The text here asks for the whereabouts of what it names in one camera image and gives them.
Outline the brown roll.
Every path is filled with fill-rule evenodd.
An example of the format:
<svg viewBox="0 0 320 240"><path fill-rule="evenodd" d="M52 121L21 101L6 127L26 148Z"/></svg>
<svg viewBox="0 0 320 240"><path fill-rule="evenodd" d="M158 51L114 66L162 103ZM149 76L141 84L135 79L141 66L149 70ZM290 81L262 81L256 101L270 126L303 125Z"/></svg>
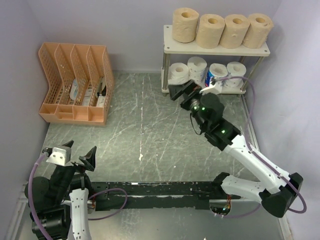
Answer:
<svg viewBox="0 0 320 240"><path fill-rule="evenodd" d="M242 44L250 22L242 14L230 14L224 18L224 22L219 44L226 49L236 49Z"/></svg>
<svg viewBox="0 0 320 240"><path fill-rule="evenodd" d="M172 38L180 43L195 40L199 13L188 7L178 8L172 17Z"/></svg>
<svg viewBox="0 0 320 240"><path fill-rule="evenodd" d="M247 19L250 26L242 44L249 49L259 49L265 43L274 23L269 16L262 13L250 14Z"/></svg>
<svg viewBox="0 0 320 240"><path fill-rule="evenodd" d="M225 28L225 19L216 14L204 14L200 17L195 41L204 49L214 49L219 45Z"/></svg>

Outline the white patterned paper roll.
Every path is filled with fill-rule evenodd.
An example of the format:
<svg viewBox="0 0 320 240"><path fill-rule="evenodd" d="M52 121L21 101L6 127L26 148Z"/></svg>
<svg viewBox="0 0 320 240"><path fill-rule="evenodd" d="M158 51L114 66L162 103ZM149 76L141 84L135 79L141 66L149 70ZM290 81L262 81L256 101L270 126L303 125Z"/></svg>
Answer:
<svg viewBox="0 0 320 240"><path fill-rule="evenodd" d="M239 76L244 76L247 72L247 68L244 64L240 63L240 62L229 62L226 66L227 70L228 70L228 76L229 77L239 77ZM240 83L242 82L241 78L232 78L232 79L228 79L224 82L224 86L226 88L236 88L240 85Z"/></svg>

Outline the brown roll front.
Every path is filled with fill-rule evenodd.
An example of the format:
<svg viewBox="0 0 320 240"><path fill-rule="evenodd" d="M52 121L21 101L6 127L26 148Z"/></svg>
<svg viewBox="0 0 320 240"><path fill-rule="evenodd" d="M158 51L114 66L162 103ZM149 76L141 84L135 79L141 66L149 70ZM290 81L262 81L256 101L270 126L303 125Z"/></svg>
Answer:
<svg viewBox="0 0 320 240"><path fill-rule="evenodd" d="M242 44L249 49L259 49L265 43L274 23L269 16L262 13L250 14L247 19L250 26Z"/></svg>

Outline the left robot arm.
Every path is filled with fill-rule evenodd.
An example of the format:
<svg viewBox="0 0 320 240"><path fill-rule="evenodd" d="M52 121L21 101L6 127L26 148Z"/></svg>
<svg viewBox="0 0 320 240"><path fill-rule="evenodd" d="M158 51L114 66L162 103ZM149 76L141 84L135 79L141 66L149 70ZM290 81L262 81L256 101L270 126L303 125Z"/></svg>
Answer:
<svg viewBox="0 0 320 240"><path fill-rule="evenodd" d="M44 148L25 187L32 232L39 240L92 238L88 211L94 207L94 188L86 171L95 170L97 147L76 162L71 159L73 143Z"/></svg>

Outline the white roll front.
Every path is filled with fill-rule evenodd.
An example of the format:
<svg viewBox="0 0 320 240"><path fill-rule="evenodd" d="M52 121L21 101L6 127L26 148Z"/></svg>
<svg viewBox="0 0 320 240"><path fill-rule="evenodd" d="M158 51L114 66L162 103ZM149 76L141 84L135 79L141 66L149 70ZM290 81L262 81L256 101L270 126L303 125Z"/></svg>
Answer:
<svg viewBox="0 0 320 240"><path fill-rule="evenodd" d="M189 81L189 67L182 63L173 63L169 67L168 84L169 85L182 85Z"/></svg>

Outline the blue paper roll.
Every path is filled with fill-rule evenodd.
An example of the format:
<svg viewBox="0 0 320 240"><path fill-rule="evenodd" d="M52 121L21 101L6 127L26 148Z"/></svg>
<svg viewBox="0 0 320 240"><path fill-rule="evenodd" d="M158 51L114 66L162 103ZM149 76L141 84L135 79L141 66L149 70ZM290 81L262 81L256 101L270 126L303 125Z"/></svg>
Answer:
<svg viewBox="0 0 320 240"><path fill-rule="evenodd" d="M212 82L212 80L225 78L228 76L228 74L229 74L229 72L228 72L227 67L225 65L220 64L220 63L212 63L209 66L209 69L208 69L207 74L205 76L204 85L206 87L208 87L209 84Z"/></svg>

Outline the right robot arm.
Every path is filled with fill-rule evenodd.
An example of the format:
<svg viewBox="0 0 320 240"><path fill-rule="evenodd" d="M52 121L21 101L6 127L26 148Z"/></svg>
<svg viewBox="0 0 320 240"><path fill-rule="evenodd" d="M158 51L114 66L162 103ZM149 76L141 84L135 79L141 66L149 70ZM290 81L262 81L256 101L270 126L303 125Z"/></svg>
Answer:
<svg viewBox="0 0 320 240"><path fill-rule="evenodd" d="M221 173L212 186L212 193L218 199L226 195L237 195L259 203L269 214L282 218L286 212L303 214L307 205L300 193L303 177L289 173L278 167L256 148L232 123L223 117L225 106L214 93L205 93L193 81L183 85L169 85L171 100L183 97L180 106L190 112L200 133L221 152L231 155L242 163L258 181L237 178ZM291 208L296 198L300 198L302 210Z"/></svg>

